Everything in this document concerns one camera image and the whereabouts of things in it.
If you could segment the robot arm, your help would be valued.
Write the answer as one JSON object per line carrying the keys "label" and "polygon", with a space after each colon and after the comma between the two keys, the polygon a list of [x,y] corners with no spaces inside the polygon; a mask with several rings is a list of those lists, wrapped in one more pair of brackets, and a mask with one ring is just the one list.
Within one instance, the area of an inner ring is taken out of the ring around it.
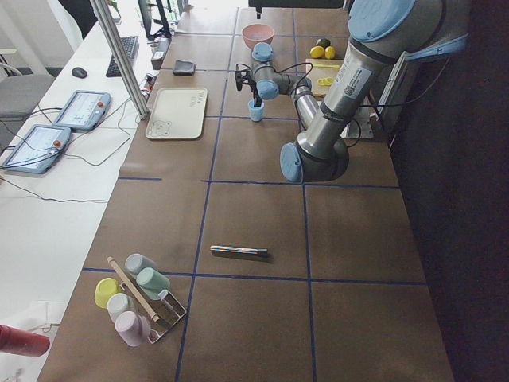
{"label": "robot arm", "polygon": [[340,137],[353,120],[380,72],[407,60],[435,60],[461,51],[468,36],[469,1],[355,1],[349,12],[348,46],[324,101],[317,102],[310,81],[278,71],[265,42],[252,50],[251,66],[235,71],[237,88],[248,85],[252,107],[288,95],[305,127],[295,142],[282,147],[280,167],[293,183],[332,181],[348,167],[347,145]]}

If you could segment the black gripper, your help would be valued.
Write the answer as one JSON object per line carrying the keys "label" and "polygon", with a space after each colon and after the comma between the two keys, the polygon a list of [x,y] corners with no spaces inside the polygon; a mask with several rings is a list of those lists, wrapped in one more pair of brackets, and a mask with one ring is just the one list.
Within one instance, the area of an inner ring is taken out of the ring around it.
{"label": "black gripper", "polygon": [[235,86],[238,91],[241,91],[244,86],[248,86],[253,92],[253,105],[254,107],[262,106],[262,98],[259,96],[255,82],[251,78],[251,67],[244,63],[237,63],[235,65]]}

